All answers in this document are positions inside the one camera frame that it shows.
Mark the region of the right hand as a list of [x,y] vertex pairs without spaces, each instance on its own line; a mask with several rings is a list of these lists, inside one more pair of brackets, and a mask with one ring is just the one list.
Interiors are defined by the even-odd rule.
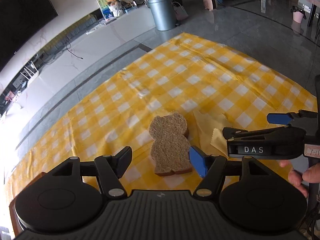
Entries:
[[296,170],[291,169],[291,171],[289,172],[289,175],[288,175],[288,180],[306,198],[308,196],[308,190],[302,184],[302,181],[306,181],[309,184],[317,184],[320,182],[320,165],[319,165],[319,163],[308,168],[303,174],[300,174]]

